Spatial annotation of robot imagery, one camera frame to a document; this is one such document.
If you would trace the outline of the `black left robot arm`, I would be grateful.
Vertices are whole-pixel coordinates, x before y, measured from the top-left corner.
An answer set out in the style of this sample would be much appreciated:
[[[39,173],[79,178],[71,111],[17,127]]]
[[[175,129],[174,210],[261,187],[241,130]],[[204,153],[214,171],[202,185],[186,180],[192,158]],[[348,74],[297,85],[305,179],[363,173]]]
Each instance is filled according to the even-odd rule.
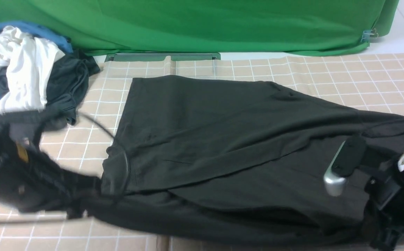
[[[62,211],[67,217],[81,218],[84,200],[100,196],[100,178],[63,169],[39,149],[47,121],[35,120],[29,144],[10,137],[11,124],[0,126],[0,203],[19,213]]]

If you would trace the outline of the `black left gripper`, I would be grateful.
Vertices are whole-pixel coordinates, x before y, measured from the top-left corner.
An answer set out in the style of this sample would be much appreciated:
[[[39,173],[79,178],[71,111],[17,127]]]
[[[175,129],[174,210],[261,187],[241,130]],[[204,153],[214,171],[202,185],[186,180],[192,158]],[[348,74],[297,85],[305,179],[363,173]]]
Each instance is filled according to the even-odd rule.
[[[68,220],[83,218],[82,201],[98,197],[101,180],[60,167],[39,146],[7,142],[0,169],[16,185],[15,207],[20,213],[60,211]]]

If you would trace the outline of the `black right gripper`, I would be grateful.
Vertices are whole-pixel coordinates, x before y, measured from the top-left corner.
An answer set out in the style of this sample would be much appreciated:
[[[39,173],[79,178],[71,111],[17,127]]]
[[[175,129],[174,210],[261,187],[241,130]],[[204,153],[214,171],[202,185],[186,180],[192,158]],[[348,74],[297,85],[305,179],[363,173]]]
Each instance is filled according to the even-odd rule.
[[[360,170],[370,175],[365,186],[369,201],[364,210],[364,235],[370,239],[370,247],[393,251],[404,237],[404,170],[396,165],[385,170],[361,166]]]

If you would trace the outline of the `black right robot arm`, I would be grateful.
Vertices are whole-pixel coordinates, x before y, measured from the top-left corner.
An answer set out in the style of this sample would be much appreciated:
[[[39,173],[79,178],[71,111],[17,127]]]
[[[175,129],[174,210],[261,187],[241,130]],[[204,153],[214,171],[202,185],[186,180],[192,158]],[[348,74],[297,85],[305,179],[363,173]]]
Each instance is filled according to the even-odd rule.
[[[382,162],[378,170],[369,166],[363,169],[372,176],[364,188],[369,200],[362,235],[371,248],[393,251],[404,237],[404,151]]]

